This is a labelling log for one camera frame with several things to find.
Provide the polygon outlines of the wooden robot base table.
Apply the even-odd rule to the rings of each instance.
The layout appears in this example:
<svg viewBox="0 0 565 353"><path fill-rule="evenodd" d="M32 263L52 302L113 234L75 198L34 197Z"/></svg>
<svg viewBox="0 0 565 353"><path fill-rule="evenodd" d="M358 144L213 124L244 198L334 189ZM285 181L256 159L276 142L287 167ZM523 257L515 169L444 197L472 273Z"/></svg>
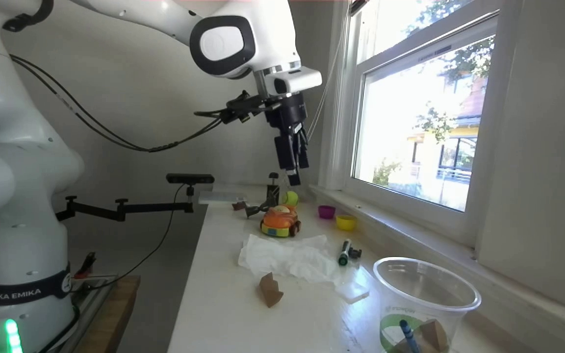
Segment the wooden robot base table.
<svg viewBox="0 0 565 353"><path fill-rule="evenodd" d="M140 277L126 277L103 300L73 353L117 353L132 318Z"/></svg>

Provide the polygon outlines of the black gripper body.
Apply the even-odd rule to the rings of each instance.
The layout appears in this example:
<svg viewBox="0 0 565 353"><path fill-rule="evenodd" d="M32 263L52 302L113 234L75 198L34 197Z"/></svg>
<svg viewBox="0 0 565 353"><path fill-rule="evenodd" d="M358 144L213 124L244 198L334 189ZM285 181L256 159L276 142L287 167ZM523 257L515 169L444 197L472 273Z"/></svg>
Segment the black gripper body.
<svg viewBox="0 0 565 353"><path fill-rule="evenodd" d="M307 106L303 95L268 102L268 122L279 130L276 138L279 167L285 171L297 171L309 167L307 155Z"/></svg>

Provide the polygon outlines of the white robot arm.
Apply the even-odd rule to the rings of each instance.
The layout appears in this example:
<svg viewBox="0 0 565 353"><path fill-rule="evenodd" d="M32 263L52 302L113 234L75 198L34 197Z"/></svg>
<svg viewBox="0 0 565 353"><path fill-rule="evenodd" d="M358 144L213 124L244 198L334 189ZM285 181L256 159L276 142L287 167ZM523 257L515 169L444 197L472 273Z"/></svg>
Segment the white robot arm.
<svg viewBox="0 0 565 353"><path fill-rule="evenodd" d="M191 49L209 75L254 75L225 122L266 114L279 130L279 165L291 181L309 167L303 93L323 75L303 65L289 0L228 0L201 16L175 0L75 0L111 18L158 30ZM0 34L44 22L56 0L0 0ZM48 353L71 336L68 230L52 197L77 181L83 159L36 108L0 40L0 353Z"/></svg>

